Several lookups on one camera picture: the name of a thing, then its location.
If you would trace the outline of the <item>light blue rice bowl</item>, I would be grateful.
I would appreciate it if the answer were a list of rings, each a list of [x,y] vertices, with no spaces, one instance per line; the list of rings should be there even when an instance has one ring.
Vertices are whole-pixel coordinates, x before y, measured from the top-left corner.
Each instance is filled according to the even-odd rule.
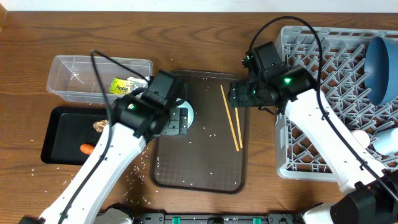
[[[193,107],[191,106],[191,104],[188,101],[184,101],[181,105],[178,106],[178,108],[186,108],[188,110],[188,114],[187,114],[187,128],[189,128],[194,120],[194,110]]]

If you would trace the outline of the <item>orange carrot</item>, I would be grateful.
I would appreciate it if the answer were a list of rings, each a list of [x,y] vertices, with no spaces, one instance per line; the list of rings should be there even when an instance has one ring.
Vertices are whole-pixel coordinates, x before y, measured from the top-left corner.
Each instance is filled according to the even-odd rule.
[[[91,144],[82,144],[80,146],[80,151],[86,155],[91,155],[95,147]]]

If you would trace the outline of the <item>grey dishwasher rack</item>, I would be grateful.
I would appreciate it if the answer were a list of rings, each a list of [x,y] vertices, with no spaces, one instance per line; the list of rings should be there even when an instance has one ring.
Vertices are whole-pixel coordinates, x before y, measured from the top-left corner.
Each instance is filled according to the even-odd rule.
[[[365,87],[365,55],[373,37],[397,40],[395,30],[317,27],[323,48],[322,86],[329,104],[348,129],[366,131],[371,142],[376,134],[397,127],[397,100],[374,106]],[[275,45],[289,68],[302,67],[318,74],[318,45],[304,26],[285,26]],[[283,179],[333,182],[335,178],[296,125],[278,115],[275,123],[276,172]]]

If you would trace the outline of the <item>wooden chopstick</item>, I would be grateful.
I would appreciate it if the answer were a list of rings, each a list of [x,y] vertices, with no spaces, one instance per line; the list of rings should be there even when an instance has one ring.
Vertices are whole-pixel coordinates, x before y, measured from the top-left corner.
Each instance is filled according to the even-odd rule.
[[[239,111],[238,108],[235,108],[235,115],[236,115],[236,125],[237,125],[237,130],[238,130],[238,138],[239,138],[239,148],[243,148],[243,139],[242,139],[242,134],[241,134],[241,127],[240,127],[240,120],[239,120]]]
[[[230,114],[230,111],[229,111],[229,106],[228,106],[228,102],[226,100],[226,95],[225,95],[225,92],[224,92],[223,85],[220,85],[220,89],[221,89],[221,95],[223,97],[223,103],[224,103],[224,107],[225,107],[225,110],[226,110],[229,126],[230,126],[230,129],[231,129],[231,134],[232,134],[232,137],[233,137],[233,142],[234,142],[236,151],[239,152],[239,145],[238,145],[238,141],[237,141],[237,138],[236,138],[236,133],[235,133],[235,130],[234,130],[232,119],[231,119],[231,114]]]

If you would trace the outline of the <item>dark blue plate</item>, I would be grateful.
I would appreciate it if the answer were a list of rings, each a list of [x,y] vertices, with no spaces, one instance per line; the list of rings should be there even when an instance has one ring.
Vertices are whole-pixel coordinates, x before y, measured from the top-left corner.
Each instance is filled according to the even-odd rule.
[[[364,71],[368,98],[373,105],[390,103],[397,98],[397,42],[385,37],[374,37],[368,45]]]

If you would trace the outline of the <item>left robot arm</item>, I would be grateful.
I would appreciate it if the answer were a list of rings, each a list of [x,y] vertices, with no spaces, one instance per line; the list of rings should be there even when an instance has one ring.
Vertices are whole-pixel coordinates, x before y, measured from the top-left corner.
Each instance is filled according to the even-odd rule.
[[[187,101],[152,93],[118,98],[111,112],[112,122],[70,185],[39,218],[22,217],[21,223],[94,223],[121,174],[148,142],[160,135],[186,134],[193,122]]]

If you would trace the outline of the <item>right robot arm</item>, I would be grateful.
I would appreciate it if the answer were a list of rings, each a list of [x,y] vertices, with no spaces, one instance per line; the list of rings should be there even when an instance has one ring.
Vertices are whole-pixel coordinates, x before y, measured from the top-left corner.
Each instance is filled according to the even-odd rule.
[[[344,197],[298,215],[301,223],[397,223],[397,172],[389,172],[355,139],[304,68],[232,82],[232,107],[276,106],[326,162]]]

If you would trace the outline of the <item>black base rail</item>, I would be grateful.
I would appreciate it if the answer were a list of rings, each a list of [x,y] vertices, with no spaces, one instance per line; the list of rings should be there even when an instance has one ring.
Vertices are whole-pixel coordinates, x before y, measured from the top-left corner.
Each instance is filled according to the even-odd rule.
[[[237,213],[167,213],[164,210],[134,210],[116,203],[97,214],[94,224],[299,224],[301,215],[269,212]]]

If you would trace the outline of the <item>brown mushroom piece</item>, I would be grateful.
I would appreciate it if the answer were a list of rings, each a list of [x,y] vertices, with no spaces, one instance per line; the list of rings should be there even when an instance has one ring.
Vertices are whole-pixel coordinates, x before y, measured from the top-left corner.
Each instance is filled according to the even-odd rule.
[[[106,125],[109,123],[107,119],[96,121],[93,124],[93,128],[97,133],[102,133]]]

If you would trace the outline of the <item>clear plastic bin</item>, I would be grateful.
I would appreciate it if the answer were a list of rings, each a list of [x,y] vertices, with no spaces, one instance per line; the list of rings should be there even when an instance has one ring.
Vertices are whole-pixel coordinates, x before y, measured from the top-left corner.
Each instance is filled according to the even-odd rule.
[[[127,80],[129,77],[148,81],[152,76],[153,64],[147,59],[113,58],[115,61],[133,70],[130,72],[108,59],[96,56],[95,62],[104,86],[107,99],[112,103],[123,95],[109,92],[114,78]],[[58,55],[53,59],[47,81],[47,91],[54,93],[65,101],[75,103],[104,103],[103,94],[95,75],[90,56]]]

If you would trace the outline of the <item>black plastic tray bin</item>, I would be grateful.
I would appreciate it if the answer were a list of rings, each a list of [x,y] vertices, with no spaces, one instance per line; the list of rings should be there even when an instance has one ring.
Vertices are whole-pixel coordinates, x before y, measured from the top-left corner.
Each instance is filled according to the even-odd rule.
[[[82,165],[88,155],[80,151],[82,144],[96,145],[101,134],[93,124],[106,119],[106,110],[59,106],[52,110],[41,152],[46,164]]]

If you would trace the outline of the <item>foil snack wrapper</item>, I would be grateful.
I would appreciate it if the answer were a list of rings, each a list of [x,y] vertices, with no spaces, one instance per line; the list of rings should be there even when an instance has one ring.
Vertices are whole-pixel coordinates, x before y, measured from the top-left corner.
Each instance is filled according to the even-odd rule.
[[[127,80],[114,78],[109,92],[115,95],[126,95],[137,88],[147,88],[147,82],[140,78],[129,77]]]

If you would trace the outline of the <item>brown serving tray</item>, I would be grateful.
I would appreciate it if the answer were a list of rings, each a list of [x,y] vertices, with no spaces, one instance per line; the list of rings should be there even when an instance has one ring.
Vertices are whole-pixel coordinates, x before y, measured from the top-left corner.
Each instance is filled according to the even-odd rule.
[[[236,151],[221,95],[241,76],[230,73],[174,70],[188,85],[194,120],[186,135],[155,140],[151,179],[159,187],[236,194],[246,183],[249,109],[239,108],[243,148]],[[229,106],[239,145],[235,110]]]

